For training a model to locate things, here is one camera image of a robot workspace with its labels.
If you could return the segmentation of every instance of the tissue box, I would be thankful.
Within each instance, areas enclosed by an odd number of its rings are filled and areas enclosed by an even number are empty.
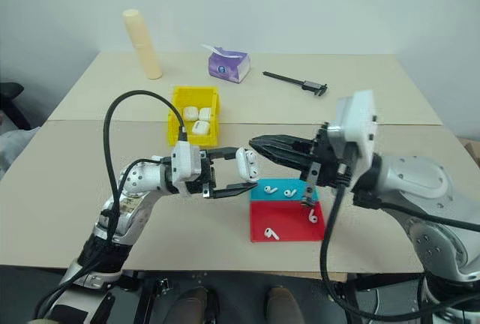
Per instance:
[[[230,82],[240,83],[250,70],[250,57],[246,52],[233,52],[215,47],[208,58],[208,72],[211,76]]]

